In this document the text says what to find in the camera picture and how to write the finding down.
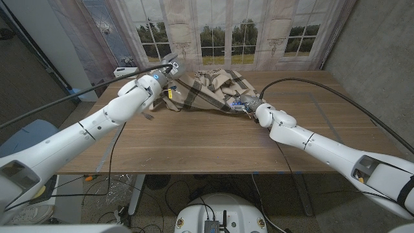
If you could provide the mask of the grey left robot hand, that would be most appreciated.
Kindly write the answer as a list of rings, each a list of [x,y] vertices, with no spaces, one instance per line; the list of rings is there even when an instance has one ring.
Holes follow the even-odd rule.
[[[170,53],[163,57],[162,65],[171,65],[172,67],[163,67],[150,72],[161,87],[165,87],[173,80],[179,79],[185,72],[185,64],[181,62],[177,53]]]

